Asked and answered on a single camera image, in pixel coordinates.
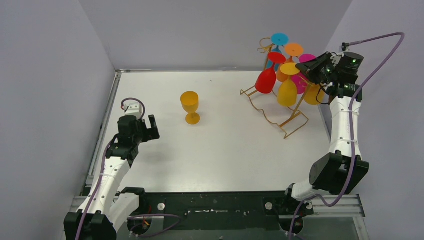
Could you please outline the yellow wine glass front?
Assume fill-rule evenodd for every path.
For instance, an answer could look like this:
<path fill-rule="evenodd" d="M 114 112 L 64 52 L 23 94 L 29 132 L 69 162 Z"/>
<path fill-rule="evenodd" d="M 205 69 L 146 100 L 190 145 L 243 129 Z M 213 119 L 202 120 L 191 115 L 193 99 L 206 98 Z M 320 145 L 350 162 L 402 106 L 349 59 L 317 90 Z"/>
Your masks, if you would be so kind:
<path fill-rule="evenodd" d="M 180 96 L 180 102 L 183 110 L 187 113 L 185 121 L 189 125 L 196 125 L 200 121 L 200 115 L 197 113 L 199 108 L 199 96 L 194 91 L 186 91 Z"/>

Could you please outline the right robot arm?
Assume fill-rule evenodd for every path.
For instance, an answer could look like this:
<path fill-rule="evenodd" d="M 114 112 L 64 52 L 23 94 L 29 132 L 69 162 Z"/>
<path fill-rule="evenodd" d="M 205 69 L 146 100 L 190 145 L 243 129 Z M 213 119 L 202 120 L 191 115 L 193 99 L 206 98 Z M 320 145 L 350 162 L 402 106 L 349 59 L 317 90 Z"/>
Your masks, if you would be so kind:
<path fill-rule="evenodd" d="M 288 197 L 281 201 L 287 214 L 299 211 L 302 200 L 349 194 L 369 171 L 369 163 L 363 160 L 358 141 L 363 93 L 356 80 L 363 60 L 362 55 L 350 51 L 326 52 L 296 64 L 301 74 L 329 97 L 331 137 L 328 153 L 312 165 L 308 179 L 288 188 Z"/>

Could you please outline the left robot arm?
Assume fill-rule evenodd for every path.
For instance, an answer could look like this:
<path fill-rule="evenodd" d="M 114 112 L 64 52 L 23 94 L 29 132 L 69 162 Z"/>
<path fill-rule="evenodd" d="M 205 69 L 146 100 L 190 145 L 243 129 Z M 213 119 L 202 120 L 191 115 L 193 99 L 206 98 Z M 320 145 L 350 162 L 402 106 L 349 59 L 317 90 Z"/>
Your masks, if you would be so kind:
<path fill-rule="evenodd" d="M 125 115 L 119 118 L 118 133 L 107 144 L 100 173 L 90 193 L 75 212 L 65 216 L 63 225 L 68 240 L 115 240 L 126 219 L 148 210 L 148 201 L 135 193 L 122 193 L 113 202 L 125 175 L 139 153 L 139 145 L 160 138 L 154 115 L 143 118 Z"/>

